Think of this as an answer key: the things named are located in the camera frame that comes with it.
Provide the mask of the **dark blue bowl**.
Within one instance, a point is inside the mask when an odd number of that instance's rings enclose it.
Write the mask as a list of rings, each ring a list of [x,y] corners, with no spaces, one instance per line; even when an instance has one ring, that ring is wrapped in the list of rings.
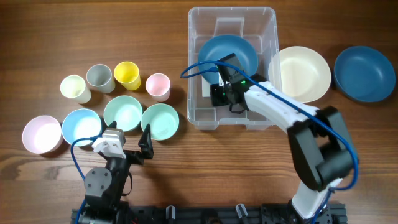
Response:
[[[197,62],[217,61],[234,53],[247,75],[254,75],[259,65],[255,48],[237,35],[219,35],[208,40],[198,53]]]
[[[348,98],[360,103],[387,99],[396,87],[396,73],[389,59],[367,46],[343,50],[334,65],[334,83]]]

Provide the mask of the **pink bowl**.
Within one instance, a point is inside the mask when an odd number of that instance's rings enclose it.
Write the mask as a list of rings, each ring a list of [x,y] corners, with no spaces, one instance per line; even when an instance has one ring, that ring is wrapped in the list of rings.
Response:
[[[52,116],[42,115],[30,120],[23,132],[24,147],[34,154],[45,154],[58,149],[63,141],[61,124]]]

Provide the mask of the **light blue bowl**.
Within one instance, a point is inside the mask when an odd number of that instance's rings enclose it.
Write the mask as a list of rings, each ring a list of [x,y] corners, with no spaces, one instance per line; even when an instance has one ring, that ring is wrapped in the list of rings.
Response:
[[[97,136],[101,131],[102,122],[100,116],[87,108],[72,111],[62,123],[62,135],[69,144],[72,144],[77,139]]]

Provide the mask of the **mint green bowl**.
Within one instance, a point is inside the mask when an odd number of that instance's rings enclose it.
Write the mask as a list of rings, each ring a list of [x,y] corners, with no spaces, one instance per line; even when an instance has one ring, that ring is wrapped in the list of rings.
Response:
[[[143,112],[141,129],[144,131],[148,124],[150,125],[151,138],[156,141],[163,141],[171,138],[177,132],[180,119],[172,106],[157,103]]]
[[[104,121],[109,126],[113,121],[124,132],[132,131],[141,122],[143,108],[132,96],[122,95],[113,98],[104,109]]]

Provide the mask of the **clear plastic storage container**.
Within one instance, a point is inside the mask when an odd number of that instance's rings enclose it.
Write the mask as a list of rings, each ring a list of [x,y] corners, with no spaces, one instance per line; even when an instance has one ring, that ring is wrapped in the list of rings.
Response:
[[[188,64],[204,64],[188,72],[187,118],[201,130],[215,130],[219,125],[264,130],[273,123],[258,113],[211,104],[210,86],[221,79],[209,68],[231,53],[248,75],[257,73],[282,89],[277,19],[272,8],[194,7],[188,12]]]

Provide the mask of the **cream cup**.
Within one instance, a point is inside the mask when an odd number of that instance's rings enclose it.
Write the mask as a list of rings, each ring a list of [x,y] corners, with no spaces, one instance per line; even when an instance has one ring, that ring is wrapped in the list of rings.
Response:
[[[91,91],[87,87],[85,80],[78,75],[65,77],[60,84],[61,94],[79,104],[85,104],[91,99]]]

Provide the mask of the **cream bowl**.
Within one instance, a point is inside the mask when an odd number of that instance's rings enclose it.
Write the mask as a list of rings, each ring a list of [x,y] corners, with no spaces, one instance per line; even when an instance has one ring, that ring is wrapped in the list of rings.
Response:
[[[309,103],[319,100],[329,90],[331,71],[318,52],[308,47],[292,46],[272,57],[268,79],[285,95]]]

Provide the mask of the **grey cup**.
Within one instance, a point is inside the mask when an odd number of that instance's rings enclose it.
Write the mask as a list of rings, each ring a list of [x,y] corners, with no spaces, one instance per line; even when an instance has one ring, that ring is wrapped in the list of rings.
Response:
[[[115,89],[115,81],[111,69],[104,64],[90,67],[86,73],[88,83],[102,93],[111,93]]]

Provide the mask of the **yellow cup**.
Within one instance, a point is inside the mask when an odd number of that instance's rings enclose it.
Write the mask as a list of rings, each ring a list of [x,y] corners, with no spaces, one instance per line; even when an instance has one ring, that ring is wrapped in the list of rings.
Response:
[[[137,90],[141,85],[138,66],[133,62],[121,62],[114,69],[115,79],[130,91]]]

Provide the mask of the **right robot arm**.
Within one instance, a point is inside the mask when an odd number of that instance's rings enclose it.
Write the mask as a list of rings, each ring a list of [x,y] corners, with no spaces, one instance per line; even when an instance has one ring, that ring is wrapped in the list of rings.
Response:
[[[274,122],[288,137],[294,168],[301,183],[290,206],[305,223],[319,223],[330,197],[352,189],[358,181],[359,159],[341,113],[322,110],[284,95],[259,75],[235,74],[210,86],[215,106],[241,105]]]

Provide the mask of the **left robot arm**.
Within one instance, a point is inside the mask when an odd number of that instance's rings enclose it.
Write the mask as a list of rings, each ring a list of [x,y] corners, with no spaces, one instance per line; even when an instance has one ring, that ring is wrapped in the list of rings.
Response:
[[[141,150],[127,151],[123,149],[124,132],[116,125],[113,121],[102,134],[89,138],[93,151],[106,160],[106,165],[95,167],[85,175],[85,199],[76,213],[75,223],[139,223],[129,203],[121,197],[128,195],[123,190],[126,180],[132,179],[130,166],[143,165],[154,156],[151,126],[146,125],[138,142]]]

